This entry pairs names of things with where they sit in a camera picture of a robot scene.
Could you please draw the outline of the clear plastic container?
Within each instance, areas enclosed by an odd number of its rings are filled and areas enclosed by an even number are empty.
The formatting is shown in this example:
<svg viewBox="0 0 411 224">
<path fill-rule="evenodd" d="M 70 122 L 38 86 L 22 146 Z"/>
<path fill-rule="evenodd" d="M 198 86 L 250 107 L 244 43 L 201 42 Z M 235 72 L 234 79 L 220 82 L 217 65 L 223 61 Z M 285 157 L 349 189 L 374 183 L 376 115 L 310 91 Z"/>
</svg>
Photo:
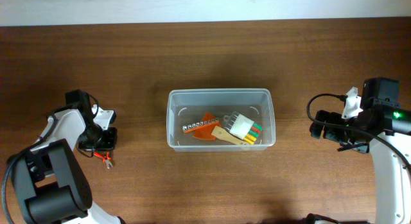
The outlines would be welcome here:
<svg viewBox="0 0 411 224">
<path fill-rule="evenodd" d="M 216 139 L 201 141 L 193 132 L 185 134 L 184 125 L 202 120 L 206 112 L 223 117 L 238 112 L 263 127 L 254 144 L 235 145 Z M 173 90 L 168 98 L 167 142 L 175 151 L 259 151 L 274 145 L 275 116 L 270 91 L 267 89 L 184 89 Z"/>
</svg>

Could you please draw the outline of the orange scraper wooden handle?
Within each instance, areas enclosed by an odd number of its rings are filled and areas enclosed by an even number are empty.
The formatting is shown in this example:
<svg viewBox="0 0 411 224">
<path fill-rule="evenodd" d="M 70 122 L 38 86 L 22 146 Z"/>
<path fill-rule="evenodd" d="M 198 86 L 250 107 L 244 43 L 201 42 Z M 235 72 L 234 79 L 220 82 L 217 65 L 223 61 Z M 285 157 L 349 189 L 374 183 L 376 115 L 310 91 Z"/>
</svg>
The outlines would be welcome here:
<svg viewBox="0 0 411 224">
<path fill-rule="evenodd" d="M 210 119 L 217 118 L 212 113 L 206 112 L 201 121 L 206 121 Z M 235 136 L 231 135 L 226 129 L 221 125 L 211 125 L 196 131 L 193 131 L 193 137 L 201 141 L 215 141 L 219 139 L 221 141 L 226 141 L 235 145 L 248 145 L 247 142 L 242 141 Z"/>
</svg>

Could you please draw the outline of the clear screwdriver set case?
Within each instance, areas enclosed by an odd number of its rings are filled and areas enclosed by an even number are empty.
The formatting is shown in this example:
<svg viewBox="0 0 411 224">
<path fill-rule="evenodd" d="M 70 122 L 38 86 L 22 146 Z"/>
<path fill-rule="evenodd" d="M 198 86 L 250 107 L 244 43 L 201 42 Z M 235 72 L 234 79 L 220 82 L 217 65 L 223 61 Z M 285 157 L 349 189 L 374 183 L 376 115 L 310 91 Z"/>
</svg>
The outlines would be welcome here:
<svg viewBox="0 0 411 224">
<path fill-rule="evenodd" d="M 263 131 L 261 125 L 238 112 L 223 117 L 223 128 L 248 144 L 254 144 Z"/>
</svg>

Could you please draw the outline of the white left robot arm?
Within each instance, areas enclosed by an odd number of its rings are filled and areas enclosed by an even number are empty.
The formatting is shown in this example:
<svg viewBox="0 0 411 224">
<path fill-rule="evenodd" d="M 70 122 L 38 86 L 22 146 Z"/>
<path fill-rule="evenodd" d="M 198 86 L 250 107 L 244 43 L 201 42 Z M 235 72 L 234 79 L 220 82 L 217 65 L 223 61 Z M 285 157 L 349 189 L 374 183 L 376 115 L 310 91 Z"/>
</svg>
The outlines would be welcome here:
<svg viewBox="0 0 411 224">
<path fill-rule="evenodd" d="M 112 167 L 110 154 L 117 142 L 114 110 L 103 110 L 83 90 L 65 94 L 65 106 L 47 117 L 48 124 L 29 147 L 8 159 L 1 200 L 6 218 L 6 184 L 11 181 L 26 223 L 116 223 L 121 217 L 98 206 L 74 156 L 78 150 Z"/>
</svg>

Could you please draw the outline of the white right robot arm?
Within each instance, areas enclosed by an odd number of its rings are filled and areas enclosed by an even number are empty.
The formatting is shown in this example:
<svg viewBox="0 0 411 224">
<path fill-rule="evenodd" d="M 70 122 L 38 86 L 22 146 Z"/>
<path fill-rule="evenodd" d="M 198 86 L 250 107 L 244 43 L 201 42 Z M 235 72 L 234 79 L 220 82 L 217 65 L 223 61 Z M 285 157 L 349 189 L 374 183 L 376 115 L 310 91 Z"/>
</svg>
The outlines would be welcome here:
<svg viewBox="0 0 411 224">
<path fill-rule="evenodd" d="M 410 223 L 410 111 L 399 104 L 399 82 L 369 78 L 337 99 L 342 113 L 317 111 L 310 134 L 340 145 L 339 151 L 369 154 L 376 181 L 376 223 Z"/>
</svg>

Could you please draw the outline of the red handled pliers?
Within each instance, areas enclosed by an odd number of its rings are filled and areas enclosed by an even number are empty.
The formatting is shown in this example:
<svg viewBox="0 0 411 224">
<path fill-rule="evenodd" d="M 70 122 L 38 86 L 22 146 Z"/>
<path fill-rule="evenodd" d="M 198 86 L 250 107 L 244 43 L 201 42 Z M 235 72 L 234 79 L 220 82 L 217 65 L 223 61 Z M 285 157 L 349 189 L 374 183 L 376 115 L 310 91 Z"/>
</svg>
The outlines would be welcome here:
<svg viewBox="0 0 411 224">
<path fill-rule="evenodd" d="M 103 163 L 105 163 L 107 169 L 113 168 L 112 158 L 109 151 L 107 151 L 105 154 L 94 152 L 93 156 L 101 159 Z"/>
</svg>

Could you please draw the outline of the orange socket rail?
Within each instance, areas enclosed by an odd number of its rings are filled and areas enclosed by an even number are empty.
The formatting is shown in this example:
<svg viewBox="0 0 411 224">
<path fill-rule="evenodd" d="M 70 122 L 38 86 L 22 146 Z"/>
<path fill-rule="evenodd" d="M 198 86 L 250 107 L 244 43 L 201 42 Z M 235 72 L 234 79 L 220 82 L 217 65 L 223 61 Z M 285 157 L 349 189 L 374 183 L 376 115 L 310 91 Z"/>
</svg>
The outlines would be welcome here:
<svg viewBox="0 0 411 224">
<path fill-rule="evenodd" d="M 214 118 L 214 119 L 210 119 L 210 120 L 206 120 L 206 121 L 201 121 L 198 123 L 192 123 L 192 124 L 188 124 L 188 125 L 184 125 L 182 127 L 182 131 L 187 134 L 211 125 L 218 125 L 220 123 L 220 120 L 218 118 Z"/>
</svg>

